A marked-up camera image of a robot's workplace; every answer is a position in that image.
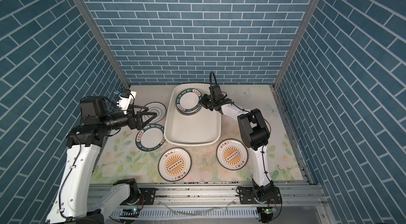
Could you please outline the green red ring plate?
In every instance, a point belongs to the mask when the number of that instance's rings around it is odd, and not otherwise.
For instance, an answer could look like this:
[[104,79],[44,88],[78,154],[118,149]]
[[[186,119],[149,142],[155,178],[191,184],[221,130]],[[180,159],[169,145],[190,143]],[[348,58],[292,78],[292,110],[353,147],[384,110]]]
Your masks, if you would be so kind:
[[185,116],[192,116],[192,115],[195,115],[195,114],[197,114],[200,110],[201,110],[201,107],[198,107],[198,108],[197,108],[196,110],[194,110],[194,111],[185,112],[185,111],[182,111],[182,110],[180,110],[179,108],[177,108],[177,111],[178,111],[180,114],[185,115]]

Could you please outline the orange sunburst plate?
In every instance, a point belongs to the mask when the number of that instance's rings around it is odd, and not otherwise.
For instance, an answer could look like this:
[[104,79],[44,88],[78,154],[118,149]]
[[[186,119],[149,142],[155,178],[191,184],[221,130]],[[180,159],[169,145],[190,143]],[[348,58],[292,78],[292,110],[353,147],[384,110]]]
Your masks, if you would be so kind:
[[188,175],[191,165],[191,156],[185,149],[171,148],[160,157],[158,171],[164,180],[177,182]]
[[227,170],[237,171],[246,166],[248,151],[240,141],[226,139],[218,145],[216,157],[222,167]]

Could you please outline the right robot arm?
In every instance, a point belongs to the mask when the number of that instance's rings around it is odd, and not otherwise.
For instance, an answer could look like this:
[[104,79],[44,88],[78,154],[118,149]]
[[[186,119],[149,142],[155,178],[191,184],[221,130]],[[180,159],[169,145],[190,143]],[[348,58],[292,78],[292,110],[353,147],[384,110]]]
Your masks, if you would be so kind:
[[204,94],[200,103],[210,111],[233,118],[238,122],[241,139],[249,152],[253,166],[253,193],[259,202],[270,201],[277,187],[268,172],[266,161],[270,127],[259,109],[243,109],[223,95],[218,84],[209,86],[210,94]]

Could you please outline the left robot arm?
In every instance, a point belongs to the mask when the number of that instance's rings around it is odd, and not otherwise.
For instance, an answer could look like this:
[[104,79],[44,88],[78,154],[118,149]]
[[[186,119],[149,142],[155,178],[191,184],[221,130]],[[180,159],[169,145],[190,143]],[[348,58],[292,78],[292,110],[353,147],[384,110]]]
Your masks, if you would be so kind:
[[118,180],[102,198],[88,206],[91,177],[104,142],[112,130],[125,126],[143,129],[157,114],[148,107],[129,105],[111,114],[106,97],[83,97],[81,123],[67,134],[67,158],[61,185],[50,212],[48,224],[102,224],[122,204],[137,204],[141,192],[135,179]]

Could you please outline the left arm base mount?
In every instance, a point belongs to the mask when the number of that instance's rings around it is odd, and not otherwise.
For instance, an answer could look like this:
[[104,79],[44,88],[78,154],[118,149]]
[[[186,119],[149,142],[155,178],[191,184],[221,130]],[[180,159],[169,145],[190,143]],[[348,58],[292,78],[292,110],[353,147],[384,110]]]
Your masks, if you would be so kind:
[[135,199],[123,201],[120,206],[151,206],[154,204],[156,188],[140,188]]

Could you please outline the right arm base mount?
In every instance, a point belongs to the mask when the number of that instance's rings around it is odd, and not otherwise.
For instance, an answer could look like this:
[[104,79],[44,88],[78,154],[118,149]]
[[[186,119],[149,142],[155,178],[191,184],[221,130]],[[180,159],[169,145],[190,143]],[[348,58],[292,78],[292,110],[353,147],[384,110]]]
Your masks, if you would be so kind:
[[236,193],[241,205],[282,204],[280,189],[273,185],[266,187],[237,187]]

